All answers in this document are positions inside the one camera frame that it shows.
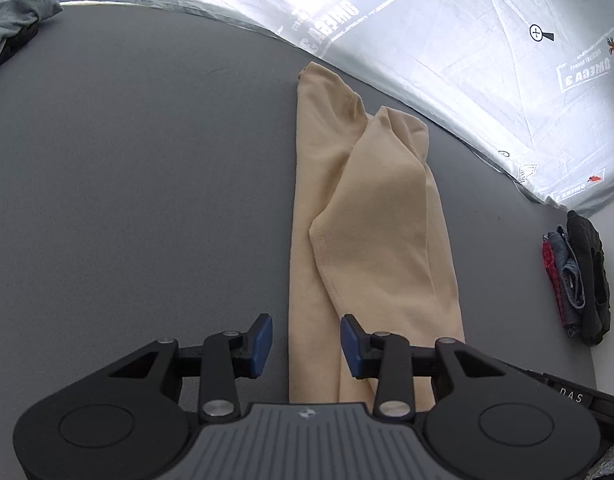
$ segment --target grey table surface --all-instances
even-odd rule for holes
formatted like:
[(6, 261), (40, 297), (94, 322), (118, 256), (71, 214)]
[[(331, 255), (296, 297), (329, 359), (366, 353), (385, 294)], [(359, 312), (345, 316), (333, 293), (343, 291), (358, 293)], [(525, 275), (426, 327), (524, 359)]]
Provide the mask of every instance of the grey table surface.
[[(160, 336), (200, 344), (272, 314), (266, 373), (239, 388), (286, 401), (295, 88), (310, 60), (197, 16), (91, 6), (0, 67), (0, 480), (23, 478), (11, 432), (25, 408)], [(341, 75), (369, 113), (414, 113)], [(594, 386), (542, 265), (541, 235), (565, 213), (425, 121), (467, 342)]]

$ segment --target black cloth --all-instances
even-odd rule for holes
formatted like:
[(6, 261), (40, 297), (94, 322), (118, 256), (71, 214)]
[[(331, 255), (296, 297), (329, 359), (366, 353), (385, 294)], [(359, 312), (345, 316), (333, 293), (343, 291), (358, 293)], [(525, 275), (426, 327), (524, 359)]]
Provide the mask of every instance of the black cloth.
[(31, 25), (21, 28), (20, 32), (18, 32), (15, 36), (7, 38), (0, 53), (0, 65), (12, 57), (16, 52), (18, 52), (18, 50), (29, 43), (36, 36), (36, 34), (38, 34), (39, 23), (39, 20), (33, 22)]
[(609, 283), (604, 273), (604, 253), (598, 231), (575, 211), (567, 214), (567, 231), (578, 260), (584, 287), (582, 339), (597, 345), (609, 331)]

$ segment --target crosshair symbol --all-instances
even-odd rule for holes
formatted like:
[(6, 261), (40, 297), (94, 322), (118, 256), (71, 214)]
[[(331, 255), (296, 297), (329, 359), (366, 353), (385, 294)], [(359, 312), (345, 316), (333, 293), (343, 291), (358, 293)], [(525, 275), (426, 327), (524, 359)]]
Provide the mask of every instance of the crosshair symbol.
[(534, 41), (542, 40), (542, 29), (538, 25), (532, 25), (529, 27), (529, 34), (532, 36)]

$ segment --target beige garment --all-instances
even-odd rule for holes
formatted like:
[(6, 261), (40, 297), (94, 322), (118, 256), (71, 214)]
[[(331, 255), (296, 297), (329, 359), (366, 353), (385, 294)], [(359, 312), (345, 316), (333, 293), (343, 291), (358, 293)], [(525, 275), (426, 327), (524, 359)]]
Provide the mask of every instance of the beige garment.
[[(290, 401), (371, 409), (375, 381), (351, 377), (341, 352), (344, 314), (412, 345), (464, 340), (427, 128), (390, 108), (368, 116), (360, 96), (318, 64), (298, 77)], [(429, 379), (414, 384), (416, 408), (432, 407)]]

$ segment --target red patterned cloth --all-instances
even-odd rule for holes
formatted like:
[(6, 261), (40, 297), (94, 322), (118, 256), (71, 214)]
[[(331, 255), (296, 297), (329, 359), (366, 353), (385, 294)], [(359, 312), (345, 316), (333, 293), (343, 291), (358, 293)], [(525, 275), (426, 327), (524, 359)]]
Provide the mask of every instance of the red patterned cloth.
[(558, 270), (556, 269), (556, 260), (553, 255), (553, 249), (548, 240), (542, 241), (542, 261), (545, 264), (545, 269), (553, 285), (553, 290), (556, 293), (556, 303), (558, 304), (558, 313), (560, 314), (560, 321), (562, 326), (565, 326), (565, 309), (562, 306), (562, 290), (560, 288), (560, 278), (558, 277)]

